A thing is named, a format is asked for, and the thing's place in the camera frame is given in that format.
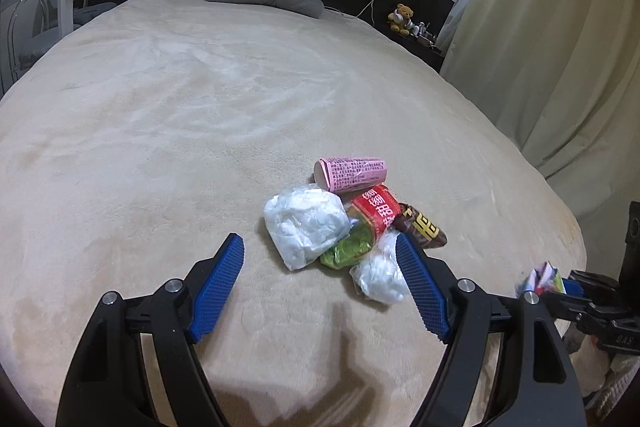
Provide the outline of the right hand white glove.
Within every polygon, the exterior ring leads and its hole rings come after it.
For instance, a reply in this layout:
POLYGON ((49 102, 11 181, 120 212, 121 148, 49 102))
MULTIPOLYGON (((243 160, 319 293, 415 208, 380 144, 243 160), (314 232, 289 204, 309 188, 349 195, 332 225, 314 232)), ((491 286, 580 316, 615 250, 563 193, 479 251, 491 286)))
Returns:
POLYGON ((570 326, 563 337, 570 354, 586 410, 597 419, 611 413, 639 369, 638 355, 611 355, 597 346, 597 338, 570 326))

